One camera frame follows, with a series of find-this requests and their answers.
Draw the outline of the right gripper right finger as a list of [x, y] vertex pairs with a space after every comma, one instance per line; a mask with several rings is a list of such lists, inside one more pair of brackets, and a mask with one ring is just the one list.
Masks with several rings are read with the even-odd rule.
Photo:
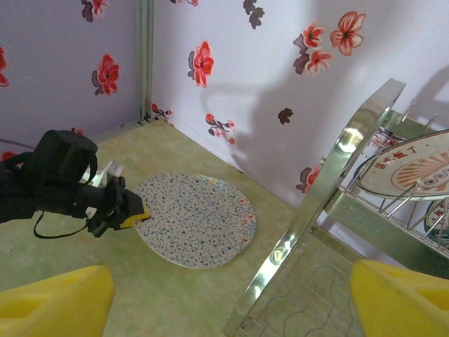
[[447, 336], [448, 280], [358, 260], [350, 292], [366, 336]]

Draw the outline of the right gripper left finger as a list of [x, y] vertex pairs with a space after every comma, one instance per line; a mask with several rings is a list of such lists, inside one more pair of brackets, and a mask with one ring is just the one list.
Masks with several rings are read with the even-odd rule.
[[114, 297], [94, 265], [1, 292], [2, 336], [102, 336]]

